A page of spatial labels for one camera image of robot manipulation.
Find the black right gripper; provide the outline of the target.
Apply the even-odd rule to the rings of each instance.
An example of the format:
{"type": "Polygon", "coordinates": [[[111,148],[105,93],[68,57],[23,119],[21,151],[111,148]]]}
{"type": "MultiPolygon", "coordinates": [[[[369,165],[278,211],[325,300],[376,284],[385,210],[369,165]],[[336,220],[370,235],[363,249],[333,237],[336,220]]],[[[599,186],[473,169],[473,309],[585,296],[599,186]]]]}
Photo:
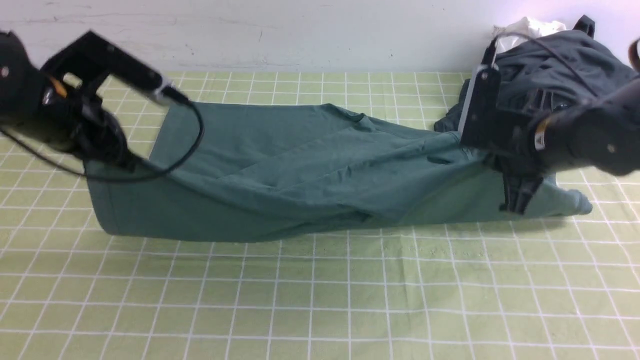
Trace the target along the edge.
{"type": "Polygon", "coordinates": [[[538,156],[535,136],[539,126],[558,114],[494,110],[482,117],[487,145],[484,163],[502,174],[501,212],[525,215],[543,182],[556,184],[556,174],[545,168],[538,156]]]}

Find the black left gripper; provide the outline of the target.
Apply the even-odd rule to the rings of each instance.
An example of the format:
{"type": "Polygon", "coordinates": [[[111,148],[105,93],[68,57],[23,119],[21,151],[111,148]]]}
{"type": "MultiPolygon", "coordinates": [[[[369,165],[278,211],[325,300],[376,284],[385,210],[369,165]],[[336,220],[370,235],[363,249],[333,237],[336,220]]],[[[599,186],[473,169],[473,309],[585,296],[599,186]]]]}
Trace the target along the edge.
{"type": "Polygon", "coordinates": [[[135,170],[138,157],[130,151],[119,121],[103,109],[100,96],[82,92],[61,96],[50,89],[47,116],[52,121],[47,144],[53,150],[128,173],[135,170]]]}

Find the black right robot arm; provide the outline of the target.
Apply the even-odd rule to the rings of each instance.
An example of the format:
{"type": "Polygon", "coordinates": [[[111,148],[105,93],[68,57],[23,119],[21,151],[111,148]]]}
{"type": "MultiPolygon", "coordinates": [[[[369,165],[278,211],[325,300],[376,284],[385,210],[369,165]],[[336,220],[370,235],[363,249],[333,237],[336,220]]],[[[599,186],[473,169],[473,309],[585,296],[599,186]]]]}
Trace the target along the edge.
{"type": "Polygon", "coordinates": [[[502,173],[501,210],[524,214],[554,173],[595,167],[620,177],[639,170],[638,78],[610,95],[538,116],[498,108],[497,95],[476,92],[468,120],[502,173]]]}

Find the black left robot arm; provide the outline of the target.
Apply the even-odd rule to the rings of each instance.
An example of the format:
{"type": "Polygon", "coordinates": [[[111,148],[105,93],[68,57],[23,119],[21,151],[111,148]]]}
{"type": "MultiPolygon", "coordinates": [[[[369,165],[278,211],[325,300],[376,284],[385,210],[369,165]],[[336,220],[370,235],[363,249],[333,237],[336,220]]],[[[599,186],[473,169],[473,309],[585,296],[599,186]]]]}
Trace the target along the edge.
{"type": "Polygon", "coordinates": [[[12,31],[2,32],[1,129],[80,161],[132,173],[139,158],[98,95],[112,72],[90,52],[89,43],[97,38],[87,32],[37,68],[21,39],[12,31]]]}

